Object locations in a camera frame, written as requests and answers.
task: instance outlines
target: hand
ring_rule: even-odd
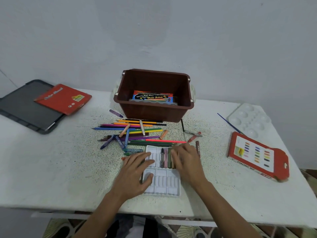
[[[140,184],[140,177],[143,171],[153,164],[154,160],[146,160],[151,152],[141,152],[127,156],[124,160],[121,171],[114,180],[111,191],[123,204],[126,200],[143,194],[145,190],[152,184],[153,174],[150,174],[143,184]]]
[[[188,182],[194,189],[207,181],[194,146],[189,143],[174,146],[171,154],[182,180]]]

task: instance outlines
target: person's left hand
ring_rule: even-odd
[[[122,204],[126,200],[143,194],[152,184],[153,174],[150,174],[143,184],[140,184],[140,177],[143,171],[150,164],[155,162],[154,160],[146,160],[143,164],[141,164],[141,162],[150,154],[151,152],[141,152],[125,158],[121,171],[114,180],[110,191],[121,201]]]

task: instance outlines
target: white table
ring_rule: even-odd
[[[0,116],[0,206],[93,211],[100,203],[121,168],[123,152],[116,142],[100,150],[97,140],[113,132],[91,127],[117,120],[108,110],[120,108],[110,92],[82,91],[93,98],[48,135]],[[226,158],[233,129],[216,113],[226,117],[238,105],[197,100],[184,116],[186,129],[204,134],[199,141],[208,180],[249,222],[317,228],[317,199],[274,127],[266,144],[289,155],[288,182],[274,182]],[[184,139],[180,123],[168,128],[169,139]],[[196,193],[182,186],[179,198],[141,195],[125,202],[120,212],[210,219]]]

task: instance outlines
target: forearm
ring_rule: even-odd
[[[107,193],[73,238],[104,238],[121,205],[114,194]]]
[[[261,238],[207,180],[195,188],[224,238]]]

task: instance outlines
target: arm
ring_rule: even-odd
[[[188,143],[176,146],[172,157],[182,180],[188,182],[200,196],[224,238],[261,238],[206,179],[194,146]]]
[[[146,181],[140,184],[140,177],[143,171],[154,163],[154,160],[146,160],[141,164],[150,154],[150,152],[141,152],[125,158],[121,171],[115,179],[110,192],[105,195],[95,212],[73,238],[105,237],[121,205],[126,200],[144,193],[152,184],[153,174],[150,174]]]

